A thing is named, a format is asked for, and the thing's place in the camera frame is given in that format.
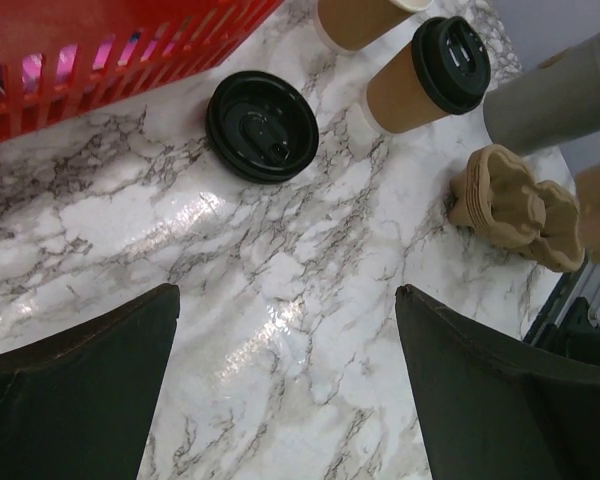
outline marble table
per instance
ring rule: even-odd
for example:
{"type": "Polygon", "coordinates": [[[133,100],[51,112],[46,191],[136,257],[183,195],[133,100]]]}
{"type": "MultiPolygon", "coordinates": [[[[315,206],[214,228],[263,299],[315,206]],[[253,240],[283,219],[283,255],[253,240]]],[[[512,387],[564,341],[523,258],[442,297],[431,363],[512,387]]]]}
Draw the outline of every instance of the marble table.
{"type": "MultiPolygon", "coordinates": [[[[436,14],[487,41],[492,86],[518,73],[490,4],[437,0],[350,57],[320,43],[312,8],[286,2],[212,72],[0,145],[0,353],[180,286],[140,479],[429,478],[396,287],[521,337],[559,278],[446,219],[449,179],[489,143],[480,110],[390,137],[357,104],[436,14]],[[285,78],[317,114],[317,158],[284,185],[209,152],[206,101],[244,69],[285,78]]],[[[557,150],[531,162],[572,186],[557,150]]]]}

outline black plastic lid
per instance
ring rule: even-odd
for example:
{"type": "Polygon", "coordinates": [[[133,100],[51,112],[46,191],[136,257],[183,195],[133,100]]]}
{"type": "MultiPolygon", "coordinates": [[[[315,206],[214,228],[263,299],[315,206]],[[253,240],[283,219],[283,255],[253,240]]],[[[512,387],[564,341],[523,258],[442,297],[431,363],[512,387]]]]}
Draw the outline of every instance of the black plastic lid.
{"type": "Polygon", "coordinates": [[[318,150],[311,107],[291,85],[264,72],[225,78],[207,108],[209,144],[234,173],[256,183],[295,177],[318,150]]]}
{"type": "Polygon", "coordinates": [[[462,17],[433,17],[413,36],[413,63],[431,100],[462,115],[482,101],[491,80],[487,49],[462,17]]]}

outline gray marble veining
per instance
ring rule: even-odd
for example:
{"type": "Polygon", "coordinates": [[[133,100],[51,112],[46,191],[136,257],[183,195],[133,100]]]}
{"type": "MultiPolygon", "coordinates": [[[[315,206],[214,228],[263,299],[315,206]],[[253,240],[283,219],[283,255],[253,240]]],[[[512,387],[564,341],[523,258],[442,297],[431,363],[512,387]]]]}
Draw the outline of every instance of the gray marble veining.
{"type": "MultiPolygon", "coordinates": [[[[458,230],[448,181],[489,143],[480,110],[397,137],[357,103],[427,16],[487,41],[494,85],[519,72],[484,0],[438,0],[337,56],[289,0],[220,68],[0,145],[0,353],[172,282],[182,313],[139,478],[425,479],[393,313],[413,283],[520,337],[558,276],[458,230]],[[261,69],[317,115],[315,162],[280,186],[209,152],[206,101],[261,69]]],[[[557,150],[531,159],[571,186],[557,150]]]]}

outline disposable coffee cup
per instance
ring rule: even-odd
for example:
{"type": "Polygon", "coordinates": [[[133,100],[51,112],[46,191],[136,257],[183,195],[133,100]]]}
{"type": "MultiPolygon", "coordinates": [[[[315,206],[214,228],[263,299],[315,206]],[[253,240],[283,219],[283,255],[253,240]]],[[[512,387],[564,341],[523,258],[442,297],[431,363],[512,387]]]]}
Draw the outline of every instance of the disposable coffee cup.
{"type": "Polygon", "coordinates": [[[487,49],[462,17],[434,17],[371,79],[363,97],[369,123],[402,133],[475,109],[489,85],[487,49]]]}
{"type": "Polygon", "coordinates": [[[433,0],[318,0],[314,24],[332,50],[348,54],[362,50],[433,0]]]}

